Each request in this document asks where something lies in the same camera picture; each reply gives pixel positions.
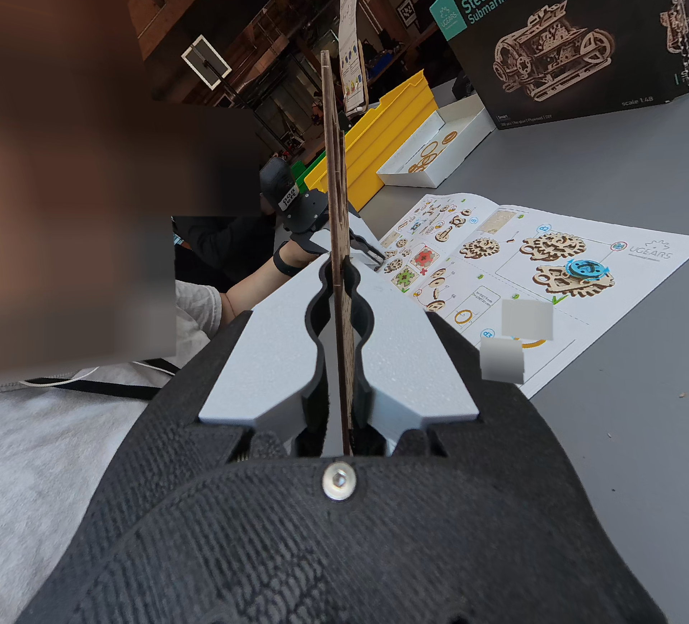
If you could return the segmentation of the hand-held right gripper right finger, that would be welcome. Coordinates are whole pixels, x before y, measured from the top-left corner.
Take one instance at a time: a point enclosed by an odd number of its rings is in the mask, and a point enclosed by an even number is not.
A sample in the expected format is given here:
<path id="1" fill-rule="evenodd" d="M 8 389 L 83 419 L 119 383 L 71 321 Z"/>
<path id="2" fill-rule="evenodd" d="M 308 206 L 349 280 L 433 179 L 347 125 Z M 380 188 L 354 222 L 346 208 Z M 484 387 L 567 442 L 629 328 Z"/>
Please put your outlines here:
<path id="1" fill-rule="evenodd" d="M 472 422 L 478 407 L 429 314 L 358 259 L 345 264 L 355 332 L 354 455 L 385 455 L 407 430 Z"/>

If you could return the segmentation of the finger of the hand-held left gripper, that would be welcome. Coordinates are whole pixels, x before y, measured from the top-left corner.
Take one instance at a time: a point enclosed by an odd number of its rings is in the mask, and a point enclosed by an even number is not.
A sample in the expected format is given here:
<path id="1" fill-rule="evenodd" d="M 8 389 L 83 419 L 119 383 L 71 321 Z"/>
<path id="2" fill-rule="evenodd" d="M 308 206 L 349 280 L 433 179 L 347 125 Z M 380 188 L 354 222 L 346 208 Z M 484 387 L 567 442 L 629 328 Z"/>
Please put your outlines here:
<path id="1" fill-rule="evenodd" d="M 369 247 L 378 250 L 378 239 L 356 211 L 349 211 L 349 231 L 352 240 L 364 240 Z"/>
<path id="2" fill-rule="evenodd" d="M 386 261 L 380 248 L 369 243 L 361 235 L 351 236 L 351 258 L 362 262 L 374 272 L 379 271 Z"/>

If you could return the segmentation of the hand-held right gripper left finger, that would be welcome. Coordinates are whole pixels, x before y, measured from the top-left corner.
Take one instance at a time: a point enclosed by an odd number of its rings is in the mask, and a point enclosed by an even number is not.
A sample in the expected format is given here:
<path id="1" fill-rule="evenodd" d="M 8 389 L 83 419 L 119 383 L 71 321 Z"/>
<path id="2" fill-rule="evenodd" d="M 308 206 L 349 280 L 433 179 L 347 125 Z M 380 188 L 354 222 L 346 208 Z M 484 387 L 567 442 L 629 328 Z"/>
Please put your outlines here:
<path id="1" fill-rule="evenodd" d="M 329 415 L 326 357 L 334 353 L 330 255 L 251 312 L 199 413 L 207 424 L 273 432 L 293 456 L 322 456 Z"/>

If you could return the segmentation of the thin plywood parts sheet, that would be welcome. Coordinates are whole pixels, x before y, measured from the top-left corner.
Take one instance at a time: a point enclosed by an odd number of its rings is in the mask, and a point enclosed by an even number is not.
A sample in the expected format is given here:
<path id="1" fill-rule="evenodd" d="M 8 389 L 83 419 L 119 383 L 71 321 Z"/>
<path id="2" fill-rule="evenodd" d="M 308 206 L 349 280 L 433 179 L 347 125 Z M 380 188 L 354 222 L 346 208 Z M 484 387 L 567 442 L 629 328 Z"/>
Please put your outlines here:
<path id="1" fill-rule="evenodd" d="M 349 206 L 344 134 L 340 130 L 328 50 L 320 54 L 323 84 L 324 144 L 328 177 L 331 235 L 333 308 L 336 329 L 342 445 L 351 454 L 352 401 L 355 368 L 355 338 L 351 323 L 351 298 L 345 287 L 345 261 L 350 256 Z"/>

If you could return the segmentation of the person's left forearm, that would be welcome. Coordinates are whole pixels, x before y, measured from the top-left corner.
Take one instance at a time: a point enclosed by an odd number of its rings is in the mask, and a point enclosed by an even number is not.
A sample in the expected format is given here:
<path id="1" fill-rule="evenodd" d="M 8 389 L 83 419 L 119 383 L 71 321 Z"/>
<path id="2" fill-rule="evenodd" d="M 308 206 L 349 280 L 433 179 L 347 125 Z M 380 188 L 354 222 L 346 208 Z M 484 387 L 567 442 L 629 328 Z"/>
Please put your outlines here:
<path id="1" fill-rule="evenodd" d="M 307 253 L 293 240 L 284 242 L 253 274 L 220 293 L 220 326 L 226 326 L 239 314 L 251 310 L 311 264 L 317 255 Z"/>

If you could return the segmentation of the grey desk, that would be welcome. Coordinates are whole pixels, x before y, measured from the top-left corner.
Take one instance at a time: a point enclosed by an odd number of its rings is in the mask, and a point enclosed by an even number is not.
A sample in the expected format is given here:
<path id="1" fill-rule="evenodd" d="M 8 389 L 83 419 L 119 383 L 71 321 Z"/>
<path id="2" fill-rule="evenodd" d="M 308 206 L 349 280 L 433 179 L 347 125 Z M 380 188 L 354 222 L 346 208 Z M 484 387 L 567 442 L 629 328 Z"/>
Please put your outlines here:
<path id="1" fill-rule="evenodd" d="M 494 131 L 437 192 L 688 234 L 688 97 Z M 688 622 L 688 264 L 532 398 L 616 549 Z"/>

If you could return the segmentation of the green plastic bin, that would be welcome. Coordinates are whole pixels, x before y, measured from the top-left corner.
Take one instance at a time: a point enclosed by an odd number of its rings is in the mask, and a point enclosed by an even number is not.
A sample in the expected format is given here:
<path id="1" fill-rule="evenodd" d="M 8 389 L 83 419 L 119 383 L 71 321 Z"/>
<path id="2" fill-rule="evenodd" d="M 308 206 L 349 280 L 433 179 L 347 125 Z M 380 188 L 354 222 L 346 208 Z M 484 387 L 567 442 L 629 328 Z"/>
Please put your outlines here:
<path id="1" fill-rule="evenodd" d="M 306 192 L 309 190 L 306 183 L 305 183 L 305 178 L 306 175 L 314 168 L 316 167 L 321 160 L 325 158 L 325 150 L 323 149 L 319 156 L 309 165 L 306 165 L 303 161 L 297 161 L 297 163 L 294 163 L 291 165 L 291 173 L 295 178 L 297 188 L 299 189 L 299 192 L 302 194 L 306 194 Z"/>

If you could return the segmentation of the yellow plastic bin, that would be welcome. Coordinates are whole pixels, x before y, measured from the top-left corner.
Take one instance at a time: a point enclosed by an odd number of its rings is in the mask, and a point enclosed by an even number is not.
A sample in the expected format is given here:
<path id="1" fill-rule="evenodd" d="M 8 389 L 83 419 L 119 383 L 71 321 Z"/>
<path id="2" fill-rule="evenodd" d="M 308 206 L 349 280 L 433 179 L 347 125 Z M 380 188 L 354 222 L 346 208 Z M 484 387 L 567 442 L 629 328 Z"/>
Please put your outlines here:
<path id="1" fill-rule="evenodd" d="M 378 170 L 436 109 L 424 72 L 418 71 L 345 134 L 347 196 L 356 211 L 383 187 Z"/>

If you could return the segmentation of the wooden sheet stand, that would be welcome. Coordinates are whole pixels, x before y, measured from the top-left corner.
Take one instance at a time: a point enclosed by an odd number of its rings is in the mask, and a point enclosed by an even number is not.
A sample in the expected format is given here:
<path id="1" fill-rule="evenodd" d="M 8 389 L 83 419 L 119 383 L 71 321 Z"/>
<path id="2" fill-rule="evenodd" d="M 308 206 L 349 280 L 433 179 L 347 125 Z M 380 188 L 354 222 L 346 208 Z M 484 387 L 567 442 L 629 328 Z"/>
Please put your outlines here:
<path id="1" fill-rule="evenodd" d="M 360 118 L 362 117 L 370 108 L 371 103 L 369 100 L 369 87 L 368 87 L 368 70 L 366 68 L 365 63 L 362 65 L 362 88 L 363 88 L 363 96 L 364 100 L 363 103 L 358 106 L 353 112 L 353 117 Z"/>

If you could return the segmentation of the white framed hanging panel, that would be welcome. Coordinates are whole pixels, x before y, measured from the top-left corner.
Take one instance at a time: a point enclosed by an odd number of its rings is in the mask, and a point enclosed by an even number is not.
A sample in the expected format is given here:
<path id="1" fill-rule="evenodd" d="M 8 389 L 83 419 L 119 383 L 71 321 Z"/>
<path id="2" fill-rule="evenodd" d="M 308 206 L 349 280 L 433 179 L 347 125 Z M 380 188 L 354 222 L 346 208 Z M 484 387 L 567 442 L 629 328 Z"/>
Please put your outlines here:
<path id="1" fill-rule="evenodd" d="M 227 61 L 202 34 L 182 53 L 181 59 L 211 91 L 221 85 L 231 73 Z"/>

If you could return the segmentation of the white cardboard tray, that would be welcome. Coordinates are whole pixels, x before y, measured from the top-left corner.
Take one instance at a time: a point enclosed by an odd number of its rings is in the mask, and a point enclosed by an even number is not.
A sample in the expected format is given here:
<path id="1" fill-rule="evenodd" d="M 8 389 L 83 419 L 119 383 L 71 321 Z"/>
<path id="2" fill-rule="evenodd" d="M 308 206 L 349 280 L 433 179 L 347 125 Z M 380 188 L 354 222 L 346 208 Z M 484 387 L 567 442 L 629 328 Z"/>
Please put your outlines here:
<path id="1" fill-rule="evenodd" d="M 454 172 L 467 156 L 495 128 L 485 109 L 445 120 L 439 111 L 432 113 L 416 131 L 378 169 L 385 185 L 435 189 Z M 457 131 L 457 137 L 424 172 L 408 173 L 416 156 L 428 143 L 441 141 L 446 134 Z"/>

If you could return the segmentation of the printed instruction sheet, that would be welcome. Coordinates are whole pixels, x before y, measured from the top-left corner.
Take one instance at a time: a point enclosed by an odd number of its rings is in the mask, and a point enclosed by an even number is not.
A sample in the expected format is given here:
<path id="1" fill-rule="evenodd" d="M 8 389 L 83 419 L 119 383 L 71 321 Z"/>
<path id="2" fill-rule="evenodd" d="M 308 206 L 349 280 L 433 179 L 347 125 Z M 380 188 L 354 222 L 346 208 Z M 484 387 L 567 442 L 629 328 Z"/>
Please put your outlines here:
<path id="1" fill-rule="evenodd" d="M 365 60 L 356 25 L 358 1 L 340 0 L 338 52 L 344 113 L 348 118 L 353 117 L 353 112 L 364 100 L 361 84 Z"/>

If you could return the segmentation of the person in white shirt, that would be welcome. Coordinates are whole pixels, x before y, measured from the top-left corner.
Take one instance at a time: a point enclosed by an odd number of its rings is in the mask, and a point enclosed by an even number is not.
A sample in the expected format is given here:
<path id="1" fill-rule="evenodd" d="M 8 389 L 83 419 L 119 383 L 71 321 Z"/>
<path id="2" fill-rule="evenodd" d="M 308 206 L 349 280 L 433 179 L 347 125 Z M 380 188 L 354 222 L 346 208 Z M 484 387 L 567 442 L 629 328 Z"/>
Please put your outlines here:
<path id="1" fill-rule="evenodd" d="M 1 622 L 64 554 L 108 464 L 147 405 L 60 388 L 1 387 Z"/>

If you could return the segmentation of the open instruction booklet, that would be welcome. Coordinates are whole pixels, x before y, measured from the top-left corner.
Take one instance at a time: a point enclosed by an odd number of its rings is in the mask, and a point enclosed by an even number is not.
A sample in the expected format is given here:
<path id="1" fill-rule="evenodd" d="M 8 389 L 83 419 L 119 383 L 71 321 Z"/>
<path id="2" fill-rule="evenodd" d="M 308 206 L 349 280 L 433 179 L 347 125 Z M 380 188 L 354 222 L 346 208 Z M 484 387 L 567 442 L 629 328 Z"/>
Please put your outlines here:
<path id="1" fill-rule="evenodd" d="M 553 310 L 553 339 L 512 336 L 534 396 L 688 260 L 688 236 L 429 194 L 380 239 L 392 285 L 476 348 L 504 337 L 503 304 Z"/>

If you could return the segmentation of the black teal model kit box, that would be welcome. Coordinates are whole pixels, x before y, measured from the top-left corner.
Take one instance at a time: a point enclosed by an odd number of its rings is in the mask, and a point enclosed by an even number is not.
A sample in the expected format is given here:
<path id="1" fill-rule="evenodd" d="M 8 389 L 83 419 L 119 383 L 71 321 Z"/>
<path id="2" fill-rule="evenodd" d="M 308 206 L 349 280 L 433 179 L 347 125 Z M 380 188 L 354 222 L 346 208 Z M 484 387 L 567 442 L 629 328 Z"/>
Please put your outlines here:
<path id="1" fill-rule="evenodd" d="M 436 0 L 431 14 L 497 129 L 688 93 L 688 0 Z"/>

